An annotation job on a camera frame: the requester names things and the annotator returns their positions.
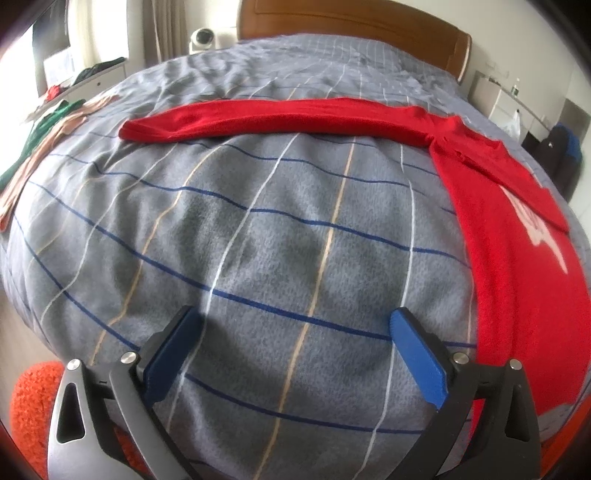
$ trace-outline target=orange fuzzy object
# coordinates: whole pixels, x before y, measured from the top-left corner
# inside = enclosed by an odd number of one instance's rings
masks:
[[[10,426],[14,443],[40,477],[47,476],[47,439],[53,404],[64,366],[60,362],[33,365],[18,379],[10,403]],[[115,426],[115,434],[129,464],[149,475],[129,435]]]

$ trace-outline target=plastic bag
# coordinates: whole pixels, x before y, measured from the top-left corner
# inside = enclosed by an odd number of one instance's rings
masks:
[[[505,125],[499,125],[501,130],[509,135],[513,140],[519,141],[521,135],[521,116],[519,110],[516,110],[513,114],[513,118],[509,120]]]

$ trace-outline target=metal screw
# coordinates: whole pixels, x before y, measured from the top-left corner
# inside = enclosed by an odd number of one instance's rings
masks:
[[[121,363],[122,364],[132,364],[135,362],[135,359],[138,357],[138,354],[135,352],[127,352],[121,356]]]
[[[452,358],[453,358],[453,361],[455,363],[457,363],[458,365],[466,365],[470,361],[470,358],[465,353],[462,353],[462,352],[454,353]]]
[[[80,362],[80,360],[78,360],[77,358],[75,358],[74,360],[70,360],[68,362],[68,364],[66,365],[66,368],[68,370],[76,370],[76,368],[78,368],[81,363],[82,362]]]
[[[517,360],[516,358],[512,358],[511,360],[509,360],[509,366],[513,370],[521,370],[523,368],[522,363],[519,360]]]

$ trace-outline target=logo on jacket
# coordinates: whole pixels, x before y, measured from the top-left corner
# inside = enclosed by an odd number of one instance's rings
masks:
[[[544,242],[546,245],[550,247],[550,250],[556,256],[558,260],[558,264],[560,264],[560,268],[564,273],[568,273],[566,268],[566,263],[564,262],[564,257],[562,256],[562,252],[556,243],[556,240],[552,237],[550,230],[544,223],[544,221],[536,215],[525,203],[523,203],[519,198],[509,192],[503,186],[500,186],[501,190],[507,195],[507,198],[513,205],[515,209],[515,213],[517,213],[517,218],[523,223],[525,230],[527,231],[528,236],[530,237],[531,243],[537,247],[540,243]]]

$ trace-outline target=peach cloth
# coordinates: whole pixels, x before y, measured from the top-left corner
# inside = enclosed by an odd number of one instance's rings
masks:
[[[26,159],[14,174],[2,194],[0,195],[0,232],[3,232],[10,223],[12,211],[17,200],[21,195],[25,183],[33,172],[37,169],[47,154],[60,142],[66,135],[70,135],[76,128],[86,121],[86,117],[94,113],[109,103],[117,100],[117,95],[108,95],[95,100],[90,100],[82,105],[78,110],[61,119],[47,136],[41,140],[31,156]]]

